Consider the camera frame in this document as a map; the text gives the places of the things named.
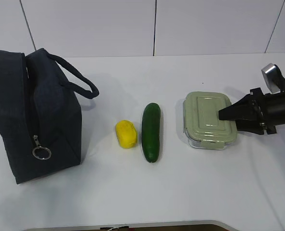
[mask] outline yellow bell pepper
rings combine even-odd
[[[115,126],[119,145],[123,148],[132,148],[137,143],[137,131],[132,122],[121,120]]]

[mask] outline green container lid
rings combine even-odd
[[[231,105],[222,93],[195,91],[184,101],[184,133],[192,147],[224,149],[237,138],[235,121],[219,120],[218,111]]]

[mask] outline cucumber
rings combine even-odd
[[[141,144],[148,162],[157,161],[160,154],[161,109],[157,103],[146,106],[142,116]]]

